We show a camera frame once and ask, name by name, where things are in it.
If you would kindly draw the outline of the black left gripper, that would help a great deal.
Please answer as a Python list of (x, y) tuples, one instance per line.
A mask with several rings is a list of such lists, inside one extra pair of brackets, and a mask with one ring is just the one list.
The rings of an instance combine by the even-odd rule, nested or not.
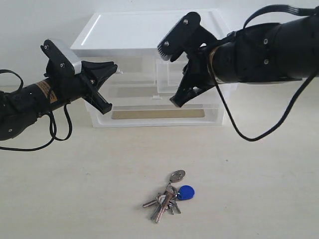
[(73, 77), (59, 75), (47, 75), (46, 82), (52, 88), (51, 96), (57, 100), (51, 100), (51, 109), (56, 110), (67, 103), (79, 98), (84, 99), (102, 114), (112, 109), (112, 104), (107, 102), (99, 93), (102, 85), (116, 73), (118, 65), (113, 61), (89, 62), (82, 61), (82, 71)]

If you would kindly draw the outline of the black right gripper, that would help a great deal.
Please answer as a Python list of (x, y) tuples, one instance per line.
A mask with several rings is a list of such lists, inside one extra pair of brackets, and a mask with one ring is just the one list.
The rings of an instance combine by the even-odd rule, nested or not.
[(176, 107), (181, 108), (214, 87), (214, 81), (207, 69), (207, 47), (216, 41), (216, 37), (200, 25), (184, 48), (171, 58), (170, 62), (174, 62), (185, 54), (188, 61), (183, 69), (181, 83), (169, 99)]

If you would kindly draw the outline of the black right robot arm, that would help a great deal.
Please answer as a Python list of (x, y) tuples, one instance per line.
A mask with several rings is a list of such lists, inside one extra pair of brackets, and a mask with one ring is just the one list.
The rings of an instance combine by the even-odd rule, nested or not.
[(319, 74), (319, 13), (315, 10), (286, 23), (245, 26), (218, 39), (192, 11), (158, 45), (164, 60), (188, 59), (171, 97), (181, 107), (221, 84), (276, 84)]

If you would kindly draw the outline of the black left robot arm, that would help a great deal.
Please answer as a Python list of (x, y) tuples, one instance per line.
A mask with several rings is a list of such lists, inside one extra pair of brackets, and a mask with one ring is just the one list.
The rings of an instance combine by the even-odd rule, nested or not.
[(82, 70), (76, 75), (65, 75), (61, 68), (49, 61), (45, 79), (0, 93), (0, 139), (12, 139), (49, 114), (77, 99), (84, 99), (101, 114), (112, 109), (99, 93), (102, 85), (117, 71), (117, 64), (110, 62), (82, 61)]

